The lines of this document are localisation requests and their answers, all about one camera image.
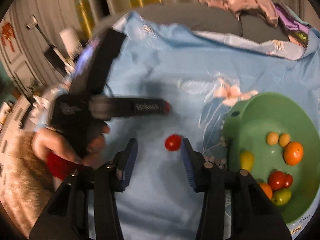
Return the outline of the fuzzy beige sleeve forearm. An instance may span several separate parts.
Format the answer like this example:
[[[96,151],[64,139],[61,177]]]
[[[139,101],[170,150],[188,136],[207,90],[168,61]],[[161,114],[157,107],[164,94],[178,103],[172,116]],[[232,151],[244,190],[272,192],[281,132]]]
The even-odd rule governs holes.
[[[21,131],[8,148],[1,204],[25,237],[29,237],[55,191],[46,166],[51,151],[71,163],[81,163],[67,140],[46,128],[38,132]]]

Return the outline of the person left hand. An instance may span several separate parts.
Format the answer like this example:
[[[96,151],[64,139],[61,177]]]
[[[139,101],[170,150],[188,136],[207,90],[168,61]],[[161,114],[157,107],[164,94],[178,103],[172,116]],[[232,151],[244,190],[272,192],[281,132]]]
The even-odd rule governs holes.
[[[107,124],[104,124],[102,133],[87,146],[89,154],[84,159],[79,158],[62,135],[47,128],[42,128],[36,133],[33,138],[33,150],[35,155],[42,161],[47,161],[48,154],[53,152],[67,161],[96,168],[101,163],[100,154],[106,146],[104,134],[109,132],[110,128]]]

